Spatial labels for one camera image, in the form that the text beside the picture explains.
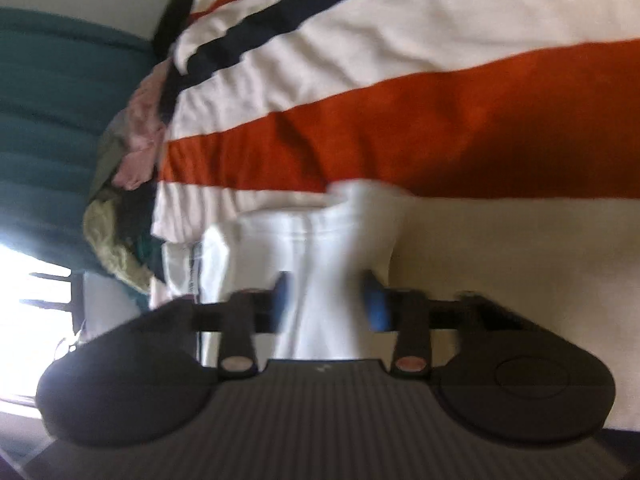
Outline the white zip-up jacket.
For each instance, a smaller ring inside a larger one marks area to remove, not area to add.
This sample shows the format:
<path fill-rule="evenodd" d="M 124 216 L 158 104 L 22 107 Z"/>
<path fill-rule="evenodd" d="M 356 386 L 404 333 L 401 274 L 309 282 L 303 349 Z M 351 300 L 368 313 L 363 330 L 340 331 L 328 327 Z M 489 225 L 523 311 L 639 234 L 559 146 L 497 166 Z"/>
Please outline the white zip-up jacket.
<path fill-rule="evenodd" d="M 163 247 L 170 296 L 203 304 L 241 289 L 270 289 L 285 273 L 284 313 L 258 335 L 258 362 L 270 359 L 390 359 L 393 338 L 370 329 L 363 274 L 388 279 L 410 205 L 398 188 L 372 181 L 334 184 L 314 206 L 262 206 L 209 226 L 191 243 Z"/>

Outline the pale yellow knitted garment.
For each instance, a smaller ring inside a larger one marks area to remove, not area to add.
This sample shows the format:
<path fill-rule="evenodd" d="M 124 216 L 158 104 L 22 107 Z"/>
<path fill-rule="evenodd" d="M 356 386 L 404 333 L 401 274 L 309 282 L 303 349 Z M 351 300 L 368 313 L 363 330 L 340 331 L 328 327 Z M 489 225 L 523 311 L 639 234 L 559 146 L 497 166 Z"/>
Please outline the pale yellow knitted garment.
<path fill-rule="evenodd" d="M 82 218 L 84 237 L 109 274 L 148 296 L 152 271 L 119 238 L 116 230 L 116 200 L 93 200 Z"/>

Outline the pink crumpled garment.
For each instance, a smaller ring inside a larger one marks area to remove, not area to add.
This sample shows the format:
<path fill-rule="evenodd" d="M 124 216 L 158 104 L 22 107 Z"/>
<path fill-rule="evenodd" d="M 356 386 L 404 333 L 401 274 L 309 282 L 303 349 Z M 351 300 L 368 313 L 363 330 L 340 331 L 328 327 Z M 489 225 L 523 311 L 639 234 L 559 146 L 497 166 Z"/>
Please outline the pink crumpled garment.
<path fill-rule="evenodd" d="M 129 100 L 126 108 L 126 153 L 112 179 L 116 188 L 132 191 L 153 177 L 166 132 L 158 108 L 169 67 L 169 60 L 155 65 Z"/>

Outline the striped cream bed blanket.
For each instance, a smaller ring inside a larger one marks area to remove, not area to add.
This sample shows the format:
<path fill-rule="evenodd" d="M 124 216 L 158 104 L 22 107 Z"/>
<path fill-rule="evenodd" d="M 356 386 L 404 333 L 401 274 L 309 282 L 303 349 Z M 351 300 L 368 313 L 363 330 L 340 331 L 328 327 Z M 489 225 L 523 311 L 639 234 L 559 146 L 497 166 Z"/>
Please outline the striped cream bed blanket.
<path fill-rule="evenodd" d="M 639 0 L 193 0 L 162 111 L 162 240 L 398 186 L 390 280 L 580 344 L 638 428 Z"/>

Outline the teal window curtain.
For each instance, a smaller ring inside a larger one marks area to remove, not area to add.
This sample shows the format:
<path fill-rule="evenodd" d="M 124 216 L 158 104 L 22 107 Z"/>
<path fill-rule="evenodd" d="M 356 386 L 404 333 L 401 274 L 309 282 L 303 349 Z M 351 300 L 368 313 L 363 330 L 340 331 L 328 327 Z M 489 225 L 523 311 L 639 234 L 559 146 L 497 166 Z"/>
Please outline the teal window curtain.
<path fill-rule="evenodd" d="M 96 151 L 154 64 L 150 44 L 128 32 L 2 9 L 2 245 L 102 270 L 82 232 Z"/>

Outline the black garment on bed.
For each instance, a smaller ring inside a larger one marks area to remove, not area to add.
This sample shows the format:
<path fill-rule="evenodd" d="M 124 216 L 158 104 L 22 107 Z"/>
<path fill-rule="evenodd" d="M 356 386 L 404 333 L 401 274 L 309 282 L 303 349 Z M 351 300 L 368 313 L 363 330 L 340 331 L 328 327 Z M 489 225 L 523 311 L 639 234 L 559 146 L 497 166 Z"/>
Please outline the black garment on bed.
<path fill-rule="evenodd" d="M 158 62 L 168 57 L 171 45 L 176 41 L 188 21 L 193 0 L 169 0 L 157 24 L 151 47 Z"/>

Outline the window with dark frame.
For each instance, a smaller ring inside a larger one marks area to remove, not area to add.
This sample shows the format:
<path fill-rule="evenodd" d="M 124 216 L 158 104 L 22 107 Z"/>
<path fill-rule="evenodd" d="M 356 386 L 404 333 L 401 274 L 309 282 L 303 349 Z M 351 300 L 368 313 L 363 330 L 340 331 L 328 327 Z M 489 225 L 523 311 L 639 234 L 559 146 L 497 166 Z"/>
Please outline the window with dark frame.
<path fill-rule="evenodd" d="M 84 277 L 1 248 L 1 400 L 35 404 L 46 368 L 76 346 L 85 322 Z"/>

